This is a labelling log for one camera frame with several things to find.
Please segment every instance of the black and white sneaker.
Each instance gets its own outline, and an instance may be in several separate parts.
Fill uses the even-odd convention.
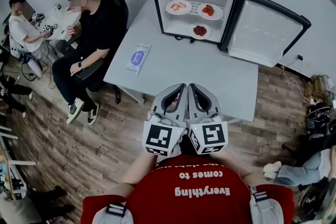
[[[76,98],[75,102],[69,106],[67,124],[70,124],[78,117],[79,113],[83,109],[83,106],[84,106],[84,102],[81,99]]]
[[[94,103],[96,105],[96,107],[90,111],[88,111],[88,123],[89,125],[93,125],[94,122],[97,119],[97,115],[98,115],[98,110],[99,110],[99,104],[98,103]]]

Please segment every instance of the gray table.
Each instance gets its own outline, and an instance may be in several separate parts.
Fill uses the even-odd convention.
[[[126,65],[138,44],[151,50],[137,77]],[[104,81],[119,86],[143,103],[142,93],[157,95],[178,83],[197,83],[217,96],[229,123],[252,121],[257,97],[258,66],[229,57],[216,45],[162,35],[154,0],[143,6],[122,41]]]

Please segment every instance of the man in white shirt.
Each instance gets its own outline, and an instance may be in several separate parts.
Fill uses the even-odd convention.
[[[336,145],[315,153],[302,167],[282,165],[281,162],[267,164],[264,175],[274,179],[274,184],[283,186],[310,185],[324,177],[329,181],[336,178]]]
[[[12,10],[9,17],[9,32],[23,48],[39,60],[48,59],[51,64],[57,60],[52,46],[43,40],[49,32],[40,33],[22,14],[23,3],[26,0],[9,0]]]

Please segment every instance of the black pants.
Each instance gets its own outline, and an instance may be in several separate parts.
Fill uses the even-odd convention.
[[[80,61],[80,56],[76,51],[65,55],[54,62],[52,65],[52,74],[54,75],[54,81],[58,90],[69,105],[73,104],[76,98],[80,98],[85,103],[82,110],[90,111],[94,109],[96,105],[88,96],[86,88],[96,81],[102,80],[104,74],[102,74],[100,70],[97,70],[85,80],[81,80],[76,75],[71,76],[71,66]]]
[[[3,99],[10,108],[16,109],[20,112],[25,112],[26,111],[26,106],[23,104],[20,104],[18,101],[16,101],[12,94],[20,94],[20,95],[30,95],[31,88],[17,85],[17,84],[12,84],[10,82],[7,82],[5,80],[1,80],[2,84],[5,86],[5,88],[8,90],[8,94],[5,94],[4,96],[0,95],[0,98]]]
[[[42,221],[61,217],[70,212],[69,206],[54,206],[53,204],[53,201],[59,197],[62,197],[63,195],[64,193],[61,193],[56,189],[46,193],[38,193],[32,189],[27,192],[28,198],[33,202]]]

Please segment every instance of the black t-shirt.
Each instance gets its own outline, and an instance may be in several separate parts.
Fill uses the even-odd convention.
[[[83,59],[97,49],[110,49],[111,52],[115,52],[114,47],[118,48],[120,43],[120,31],[117,31],[118,17],[114,16],[107,0],[101,0],[97,11],[92,15],[88,10],[82,12],[79,21],[82,34],[77,50]]]

